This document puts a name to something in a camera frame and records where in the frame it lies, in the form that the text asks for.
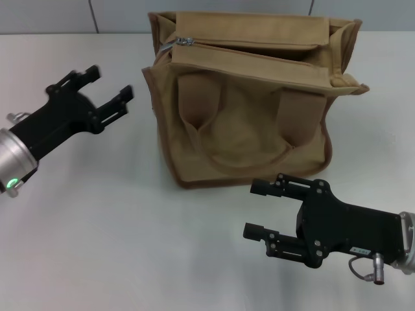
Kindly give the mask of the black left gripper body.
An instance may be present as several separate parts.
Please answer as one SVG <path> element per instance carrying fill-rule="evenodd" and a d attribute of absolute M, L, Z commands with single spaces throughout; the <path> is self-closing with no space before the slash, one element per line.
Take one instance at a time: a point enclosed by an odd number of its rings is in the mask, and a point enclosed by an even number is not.
<path fill-rule="evenodd" d="M 56 85 L 47 87 L 46 93 L 47 103 L 10 129 L 35 160 L 39 161 L 77 133 L 103 132 L 98 110 L 87 97 Z"/>

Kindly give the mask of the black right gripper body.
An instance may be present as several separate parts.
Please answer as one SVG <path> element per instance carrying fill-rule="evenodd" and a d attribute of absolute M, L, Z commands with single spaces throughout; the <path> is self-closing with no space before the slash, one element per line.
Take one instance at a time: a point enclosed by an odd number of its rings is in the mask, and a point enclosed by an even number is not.
<path fill-rule="evenodd" d="M 344 203 L 321 179 L 298 179 L 306 185 L 297 214 L 296 234 L 307 246 L 305 265 L 319 268 L 331 252 L 370 258 L 383 256 L 385 264 L 401 259 L 403 233 L 398 214 Z"/>

